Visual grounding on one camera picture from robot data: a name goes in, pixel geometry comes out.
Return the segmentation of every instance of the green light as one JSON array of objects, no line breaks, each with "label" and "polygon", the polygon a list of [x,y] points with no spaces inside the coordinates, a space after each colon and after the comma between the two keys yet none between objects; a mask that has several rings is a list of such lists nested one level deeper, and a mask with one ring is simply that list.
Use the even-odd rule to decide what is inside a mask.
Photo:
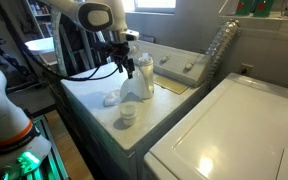
[{"label": "green light", "polygon": [[31,161],[33,161],[34,163],[36,164],[39,164],[40,163],[40,160],[37,159],[31,152],[25,152],[24,155],[26,157],[28,157]]}]

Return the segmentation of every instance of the robotic arm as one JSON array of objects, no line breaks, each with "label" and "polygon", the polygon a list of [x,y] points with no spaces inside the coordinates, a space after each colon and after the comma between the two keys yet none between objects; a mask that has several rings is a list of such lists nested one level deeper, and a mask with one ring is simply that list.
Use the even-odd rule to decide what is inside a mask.
[{"label": "robotic arm", "polygon": [[95,49],[111,55],[123,72],[122,66],[126,69],[128,77],[132,78],[134,64],[128,59],[128,41],[135,41],[139,33],[127,29],[125,13],[122,0],[90,0],[77,2],[74,0],[40,0],[67,15],[76,25],[90,32],[97,32],[104,29],[109,30],[109,44],[99,44]]}]

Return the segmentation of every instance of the white bottle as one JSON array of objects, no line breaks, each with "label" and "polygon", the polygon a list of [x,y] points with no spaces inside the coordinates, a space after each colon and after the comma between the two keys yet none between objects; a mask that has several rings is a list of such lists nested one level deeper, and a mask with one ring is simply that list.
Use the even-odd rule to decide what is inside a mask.
[{"label": "white bottle", "polygon": [[139,58],[139,69],[143,76],[144,87],[142,92],[143,99],[150,99],[154,93],[154,82],[153,82],[153,58],[148,53],[143,53],[142,57]]}]

